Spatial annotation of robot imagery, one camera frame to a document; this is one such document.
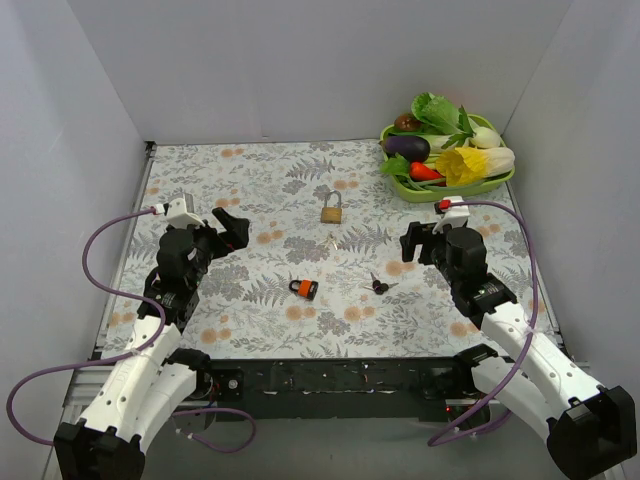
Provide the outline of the black headed keys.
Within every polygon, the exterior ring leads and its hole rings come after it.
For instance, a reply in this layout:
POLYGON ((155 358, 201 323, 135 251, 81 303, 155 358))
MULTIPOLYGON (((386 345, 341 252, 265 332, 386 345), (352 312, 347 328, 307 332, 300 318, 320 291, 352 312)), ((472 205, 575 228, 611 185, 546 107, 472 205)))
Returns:
POLYGON ((371 281, 369 285, 364 285, 364 288, 374 292, 376 295, 383 295, 388 292, 391 288, 397 286, 397 283, 387 283, 383 282, 376 277, 376 275, 371 272, 370 273, 371 281))

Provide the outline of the orange black padlock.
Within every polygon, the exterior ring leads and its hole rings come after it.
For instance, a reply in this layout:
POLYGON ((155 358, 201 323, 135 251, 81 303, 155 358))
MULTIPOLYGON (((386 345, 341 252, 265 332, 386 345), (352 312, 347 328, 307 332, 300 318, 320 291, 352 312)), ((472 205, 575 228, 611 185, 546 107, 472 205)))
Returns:
POLYGON ((292 280, 289 283, 289 290, 297 296, 312 301, 318 291, 319 283, 312 280, 292 280))

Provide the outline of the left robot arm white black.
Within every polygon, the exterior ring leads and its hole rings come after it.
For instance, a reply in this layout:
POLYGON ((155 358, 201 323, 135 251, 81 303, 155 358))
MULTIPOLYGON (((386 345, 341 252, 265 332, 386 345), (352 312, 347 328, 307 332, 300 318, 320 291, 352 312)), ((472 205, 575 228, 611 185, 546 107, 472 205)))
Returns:
POLYGON ((157 212, 168 226, 145 280, 125 357, 79 418, 56 431, 54 450, 65 479, 140 478, 149 446, 179 404, 212 390, 213 377, 204 369, 209 357, 178 343, 211 262, 248 245, 250 222, 215 208, 222 225, 216 229, 183 200, 157 212))

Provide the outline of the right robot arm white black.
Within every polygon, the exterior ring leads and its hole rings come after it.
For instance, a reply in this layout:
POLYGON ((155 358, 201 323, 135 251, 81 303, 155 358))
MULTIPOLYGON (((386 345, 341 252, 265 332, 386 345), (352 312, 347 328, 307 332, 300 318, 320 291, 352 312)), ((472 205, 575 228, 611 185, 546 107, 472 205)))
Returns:
POLYGON ((631 395, 605 387, 528 324, 516 296, 489 272, 480 233, 412 222, 400 245, 403 261, 442 274, 460 313, 508 355, 457 367, 452 383, 460 395, 497 399, 536 432, 569 479, 591 479, 637 454, 631 395))

